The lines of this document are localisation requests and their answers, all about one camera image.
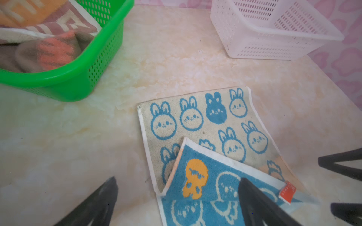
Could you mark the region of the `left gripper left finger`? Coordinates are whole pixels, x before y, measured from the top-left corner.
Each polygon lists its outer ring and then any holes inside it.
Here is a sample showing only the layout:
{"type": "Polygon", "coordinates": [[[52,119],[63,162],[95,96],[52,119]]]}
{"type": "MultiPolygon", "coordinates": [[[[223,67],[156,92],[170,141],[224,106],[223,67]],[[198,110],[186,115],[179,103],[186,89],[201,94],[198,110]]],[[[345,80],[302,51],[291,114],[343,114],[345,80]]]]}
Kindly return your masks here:
{"type": "Polygon", "coordinates": [[[115,177],[111,177],[56,225],[108,226],[117,195],[117,181],[115,177]]]}

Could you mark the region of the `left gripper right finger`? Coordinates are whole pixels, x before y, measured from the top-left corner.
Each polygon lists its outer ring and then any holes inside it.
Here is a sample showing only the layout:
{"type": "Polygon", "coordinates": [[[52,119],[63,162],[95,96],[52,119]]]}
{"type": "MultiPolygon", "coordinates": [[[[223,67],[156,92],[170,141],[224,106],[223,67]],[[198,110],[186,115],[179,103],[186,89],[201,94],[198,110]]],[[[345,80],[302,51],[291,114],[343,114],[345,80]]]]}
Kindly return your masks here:
{"type": "Polygon", "coordinates": [[[301,226],[246,178],[239,183],[238,196],[246,226],[301,226]]]}

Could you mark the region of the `blue bunny towel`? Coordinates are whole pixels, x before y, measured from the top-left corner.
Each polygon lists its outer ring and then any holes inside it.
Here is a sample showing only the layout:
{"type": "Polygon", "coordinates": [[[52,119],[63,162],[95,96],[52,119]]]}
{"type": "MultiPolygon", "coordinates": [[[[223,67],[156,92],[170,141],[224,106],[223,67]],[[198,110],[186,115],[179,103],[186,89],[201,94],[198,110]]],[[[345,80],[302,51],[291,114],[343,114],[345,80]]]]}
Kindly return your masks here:
{"type": "Polygon", "coordinates": [[[287,213],[317,202],[281,157],[249,87],[157,99],[137,108],[163,225],[244,225],[242,178],[287,213]]]}

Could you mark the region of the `green plastic basket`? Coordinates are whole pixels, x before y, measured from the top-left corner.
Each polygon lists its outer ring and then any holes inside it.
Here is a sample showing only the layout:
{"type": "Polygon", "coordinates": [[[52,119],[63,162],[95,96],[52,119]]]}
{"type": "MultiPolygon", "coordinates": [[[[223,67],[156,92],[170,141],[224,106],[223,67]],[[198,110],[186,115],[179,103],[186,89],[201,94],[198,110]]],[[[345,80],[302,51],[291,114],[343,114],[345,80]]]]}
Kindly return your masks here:
{"type": "Polygon", "coordinates": [[[1,69],[1,84],[62,102],[89,96],[122,45],[124,19],[134,1],[77,1],[101,26],[87,48],[71,63],[39,73],[1,69]]]}

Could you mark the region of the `orange blue patterned towel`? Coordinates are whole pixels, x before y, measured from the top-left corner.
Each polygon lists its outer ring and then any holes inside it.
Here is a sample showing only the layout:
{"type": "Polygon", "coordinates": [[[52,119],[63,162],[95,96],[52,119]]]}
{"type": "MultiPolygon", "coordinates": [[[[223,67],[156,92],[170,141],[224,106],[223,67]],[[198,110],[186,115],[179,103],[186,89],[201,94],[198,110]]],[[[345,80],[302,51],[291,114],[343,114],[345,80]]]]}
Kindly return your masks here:
{"type": "Polygon", "coordinates": [[[1,1],[1,44],[40,40],[73,30],[92,36],[101,30],[77,1],[1,1]]]}

